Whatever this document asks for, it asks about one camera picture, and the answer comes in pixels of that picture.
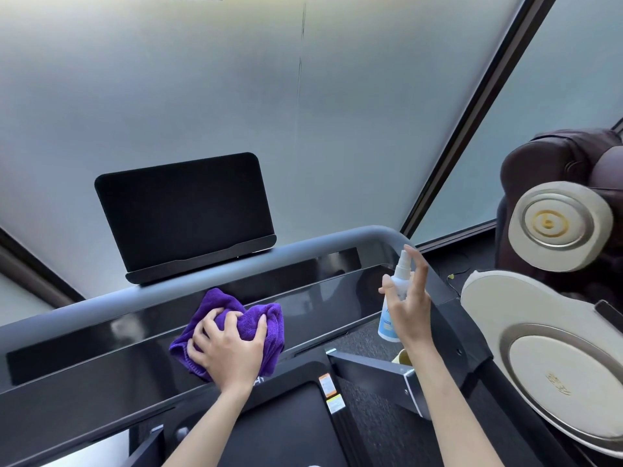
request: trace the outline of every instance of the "treadmill handrail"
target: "treadmill handrail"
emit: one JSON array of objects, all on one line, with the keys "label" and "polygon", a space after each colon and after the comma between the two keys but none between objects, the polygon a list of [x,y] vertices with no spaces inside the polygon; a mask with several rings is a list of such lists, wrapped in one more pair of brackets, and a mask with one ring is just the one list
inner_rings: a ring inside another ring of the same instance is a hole
[{"label": "treadmill handrail", "polygon": [[[148,286],[132,286],[0,326],[0,354],[47,341],[196,291],[352,248],[372,240],[389,245],[397,254],[400,254],[405,244],[410,243],[404,235],[394,229],[385,226],[365,226],[287,244],[170,280]],[[434,272],[429,273],[427,290],[436,305],[456,297]]]}]

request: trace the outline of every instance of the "treadmill belt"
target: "treadmill belt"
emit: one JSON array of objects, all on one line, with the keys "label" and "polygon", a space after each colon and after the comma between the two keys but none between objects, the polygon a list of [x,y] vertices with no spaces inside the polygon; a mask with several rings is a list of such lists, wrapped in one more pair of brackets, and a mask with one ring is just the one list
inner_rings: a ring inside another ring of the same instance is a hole
[{"label": "treadmill belt", "polygon": [[245,412],[219,467],[348,467],[323,394],[307,383]]}]

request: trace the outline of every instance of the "white sticker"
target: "white sticker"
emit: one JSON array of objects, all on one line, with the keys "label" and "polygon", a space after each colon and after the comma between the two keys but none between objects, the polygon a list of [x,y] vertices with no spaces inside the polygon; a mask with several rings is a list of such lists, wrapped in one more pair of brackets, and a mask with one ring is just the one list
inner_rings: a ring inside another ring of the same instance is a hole
[{"label": "white sticker", "polygon": [[331,375],[325,374],[318,380],[320,380],[320,386],[322,387],[325,398],[330,398],[338,392],[335,389],[335,384],[333,384],[333,379],[331,378]]},{"label": "white sticker", "polygon": [[347,407],[346,403],[344,403],[342,395],[335,395],[333,398],[328,399],[326,401],[326,406],[329,407],[331,415],[333,415],[335,412],[340,411],[342,408]]}]

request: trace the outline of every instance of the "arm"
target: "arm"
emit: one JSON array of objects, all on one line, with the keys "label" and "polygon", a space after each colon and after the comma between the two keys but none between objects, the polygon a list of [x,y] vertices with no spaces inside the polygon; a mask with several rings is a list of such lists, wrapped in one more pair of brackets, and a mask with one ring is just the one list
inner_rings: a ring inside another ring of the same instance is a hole
[{"label": "arm", "polygon": [[[260,318],[254,340],[243,341],[236,327],[241,313],[230,311],[220,331],[214,318],[222,311],[213,309],[198,323],[187,347],[188,355],[206,368],[221,395],[163,467],[216,467],[253,389],[262,363],[266,316]],[[197,351],[195,345],[203,352]]]},{"label": "arm", "polygon": [[424,392],[444,465],[501,467],[502,461],[433,343],[431,297],[425,290],[428,264],[418,251],[410,246],[404,248],[416,263],[407,299],[398,299],[394,283],[387,275],[383,276],[379,292],[385,293],[394,329]]}]

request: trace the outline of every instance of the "purple cloth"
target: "purple cloth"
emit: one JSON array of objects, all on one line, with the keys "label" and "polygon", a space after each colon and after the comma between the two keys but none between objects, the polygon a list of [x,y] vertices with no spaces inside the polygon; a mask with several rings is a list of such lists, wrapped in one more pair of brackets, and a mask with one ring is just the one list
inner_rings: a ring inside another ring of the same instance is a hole
[{"label": "purple cloth", "polygon": [[180,361],[191,374],[195,374],[207,382],[212,382],[212,378],[206,372],[206,369],[188,357],[186,349],[195,326],[214,308],[225,308],[225,311],[214,319],[216,326],[220,330],[223,330],[227,313],[230,311],[243,313],[238,318],[238,332],[240,333],[240,338],[245,341],[251,341],[255,337],[257,323],[262,314],[266,315],[267,331],[266,339],[264,340],[264,357],[258,375],[261,377],[271,376],[275,371],[279,354],[284,350],[284,315],[281,312],[281,306],[278,303],[269,303],[268,305],[255,305],[245,310],[244,306],[236,298],[224,294],[218,288],[207,291],[191,322],[184,328],[181,336],[171,343],[169,347],[171,355]]}]

